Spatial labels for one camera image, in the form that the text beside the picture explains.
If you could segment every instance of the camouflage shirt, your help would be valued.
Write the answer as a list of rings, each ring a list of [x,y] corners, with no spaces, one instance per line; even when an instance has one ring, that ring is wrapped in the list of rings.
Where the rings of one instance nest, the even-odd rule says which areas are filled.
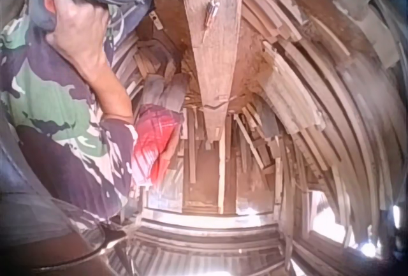
[[[149,4],[110,6],[109,62]],[[107,219],[127,201],[136,131],[121,120],[98,119],[92,91],[25,11],[0,37],[1,111],[51,195]]]

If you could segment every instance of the stacked wooden planks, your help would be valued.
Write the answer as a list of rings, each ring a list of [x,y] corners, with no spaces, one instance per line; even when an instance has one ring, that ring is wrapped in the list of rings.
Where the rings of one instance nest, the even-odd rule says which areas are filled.
[[[292,22],[294,18],[300,25],[307,19],[292,0],[242,0],[242,17],[269,43],[275,43],[278,37],[298,41],[302,38]],[[284,13],[291,12],[291,17]]]
[[[306,237],[310,230],[309,197],[306,194],[312,186],[307,176],[311,172],[313,184],[326,195],[337,222],[346,228],[352,226],[358,243],[368,240],[368,227],[371,226],[370,238],[376,241],[380,210],[392,207],[404,177],[407,111],[390,71],[385,69],[394,65],[399,57],[386,57],[377,52],[379,61],[373,61],[348,49],[326,24],[313,16],[310,19],[321,43],[302,38],[303,14],[292,0],[244,0],[244,4],[265,28],[273,29],[276,34],[271,40],[260,31],[266,39],[263,42],[264,58],[270,68],[261,71],[258,82],[262,98],[293,142],[294,148],[291,149],[291,142],[281,142],[278,138],[280,156],[272,154],[272,164],[276,173],[281,169],[283,177],[298,182],[302,194],[305,194],[302,210],[306,211],[302,220],[307,224],[302,228],[302,236]],[[282,5],[285,10],[278,12]],[[356,13],[354,17],[361,20],[353,22],[361,25],[376,51],[381,40],[393,40],[383,23],[382,36],[374,35],[361,23],[367,16],[372,16],[373,10],[367,0],[355,5],[363,5],[365,9],[358,11],[350,6],[350,10]],[[279,27],[272,13],[287,27]],[[292,18],[295,22],[289,26],[287,21]],[[282,29],[289,30],[289,35],[281,32]],[[243,109],[243,116],[249,129],[259,132],[256,117],[248,117],[251,114],[249,109]],[[245,133],[244,124],[238,124]],[[245,139],[262,168],[265,165],[256,146],[260,142],[254,142],[250,133]],[[289,176],[285,173],[290,167],[289,157],[282,157],[283,153],[292,155],[295,164],[296,171],[288,169]],[[290,224],[286,226],[290,227],[293,218],[288,215],[288,210],[293,212],[293,203],[288,201],[285,192],[291,194],[291,189],[288,189],[290,184],[284,186],[283,198],[275,200],[275,204],[281,205],[283,220],[289,220]]]

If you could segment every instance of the sunlight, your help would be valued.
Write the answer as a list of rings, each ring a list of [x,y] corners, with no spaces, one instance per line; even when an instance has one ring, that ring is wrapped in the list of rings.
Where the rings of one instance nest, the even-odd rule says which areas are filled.
[[[401,215],[400,207],[393,206],[394,224],[395,228],[399,229],[401,227]]]

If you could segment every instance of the man's arm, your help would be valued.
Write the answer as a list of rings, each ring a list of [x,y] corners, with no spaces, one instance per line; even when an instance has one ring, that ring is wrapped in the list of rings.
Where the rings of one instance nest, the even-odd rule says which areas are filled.
[[[84,0],[54,0],[57,11],[55,31],[47,41],[89,84],[99,100],[105,118],[132,124],[132,107],[125,88],[110,69],[103,42],[108,11]]]

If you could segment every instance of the red cloth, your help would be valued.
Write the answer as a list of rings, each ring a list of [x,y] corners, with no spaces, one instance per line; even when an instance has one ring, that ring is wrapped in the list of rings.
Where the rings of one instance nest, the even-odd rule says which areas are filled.
[[[143,105],[135,125],[138,139],[133,148],[132,172],[138,185],[157,185],[170,161],[161,157],[182,114],[157,105]]]

